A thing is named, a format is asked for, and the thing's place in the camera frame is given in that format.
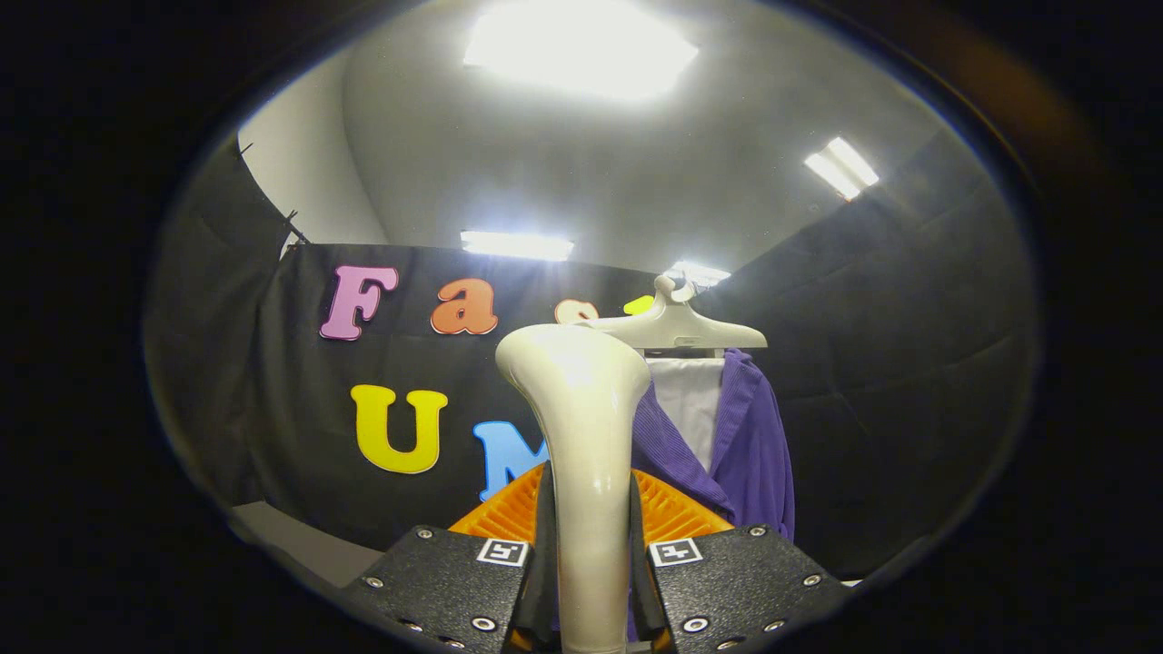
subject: black curtain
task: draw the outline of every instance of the black curtain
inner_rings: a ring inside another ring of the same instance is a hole
[[[999,456],[1036,367],[1023,237],[948,131],[693,301],[755,327],[795,479],[795,541],[863,577]]]
[[[261,499],[243,363],[288,232],[231,137],[197,168],[155,247],[142,325],[155,403],[191,475],[230,504]]]
[[[381,291],[357,340],[320,335],[341,265],[394,268],[399,284]],[[457,279],[487,282],[497,327],[485,334],[440,334],[430,324],[437,292]],[[387,549],[416,525],[448,527],[480,504],[486,452],[473,427],[511,422],[525,447],[543,442],[533,410],[497,370],[497,344],[509,332],[554,322],[564,299],[592,303],[600,315],[651,292],[645,272],[573,262],[493,257],[444,248],[309,244],[281,261],[258,311],[252,368],[259,404],[248,442],[266,500],[344,540]],[[440,455],[419,474],[381,469],[356,436],[352,386],[391,389],[388,442],[416,443],[411,391],[443,393]]]

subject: garment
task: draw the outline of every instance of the garment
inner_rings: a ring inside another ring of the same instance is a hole
[[[705,401],[706,367],[695,370],[690,383],[702,390],[693,389],[686,394]],[[723,353],[706,467],[659,404],[656,383],[676,383],[679,376],[670,375],[665,365],[659,372],[651,379],[634,415],[630,464],[682,490],[733,525],[765,523],[793,540],[795,497],[787,439],[771,384],[751,356],[737,349]],[[662,394],[675,411],[672,389],[663,389]],[[697,447],[701,443],[698,438],[692,440]]]

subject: colorful letter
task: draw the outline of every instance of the colorful letter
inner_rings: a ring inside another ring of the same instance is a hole
[[[394,268],[356,265],[341,265],[335,269],[335,273],[340,277],[340,285],[331,299],[331,314],[319,328],[319,335],[324,339],[354,341],[362,332],[356,325],[356,310],[359,310],[364,322],[371,320],[371,317],[376,315],[376,307],[379,306],[379,286],[391,291],[400,283],[400,276]],[[379,286],[366,284],[368,290],[364,291],[366,282],[374,282]]]
[[[407,401],[416,410],[416,447],[399,452],[387,431],[387,407],[395,401],[392,389],[359,384],[351,388],[356,401],[356,440],[359,452],[378,468],[390,472],[418,475],[431,469],[440,457],[440,410],[448,396],[436,391],[412,391]]]
[[[593,306],[593,303],[566,299],[557,303],[554,308],[554,320],[558,325],[572,325],[594,318],[598,318],[598,307]]]
[[[638,315],[640,313],[645,313],[652,304],[654,296],[642,296],[634,301],[622,305],[622,311],[626,312],[627,315]]]
[[[485,445],[485,483],[480,502],[486,502],[511,481],[549,461],[549,448],[541,441],[541,449],[534,454],[521,438],[521,432],[512,422],[481,422],[472,428],[472,435]]]
[[[500,322],[493,315],[493,287],[484,279],[457,279],[436,296],[441,305],[433,311],[430,322],[441,334],[487,334]]]

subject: yellow letter u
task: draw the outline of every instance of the yellow letter u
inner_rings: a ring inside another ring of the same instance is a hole
[[[400,452],[387,432],[387,407],[395,401],[392,389],[359,384],[351,388],[356,401],[356,440],[359,452],[374,465],[391,472],[418,475],[430,470],[440,457],[440,410],[448,396],[436,391],[412,391],[407,403],[416,410],[416,447]]]

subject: fluorescent light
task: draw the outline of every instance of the fluorescent light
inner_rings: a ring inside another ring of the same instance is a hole
[[[730,272],[718,270],[688,261],[676,261],[670,270],[663,272],[668,277],[685,277],[687,282],[693,282],[698,286],[709,287],[730,277]]]
[[[526,0],[477,20],[464,64],[569,91],[643,99],[673,86],[698,51],[626,2]]]
[[[836,136],[828,143],[828,149],[832,150],[832,154],[840,159],[840,163],[844,168],[855,172],[856,177],[859,177],[865,186],[871,186],[880,180],[876,176],[876,172],[872,171],[872,166],[848,144],[848,141]]]
[[[840,194],[843,196],[846,200],[851,200],[856,196],[861,194],[861,190],[857,189],[843,172],[841,172],[836,164],[823,158],[819,154],[804,159],[804,163],[812,169],[812,172],[819,175],[825,182],[830,184],[833,189],[840,191]]]
[[[461,243],[468,253],[544,261],[565,261],[573,250],[573,243],[563,239],[501,232],[461,232]]]

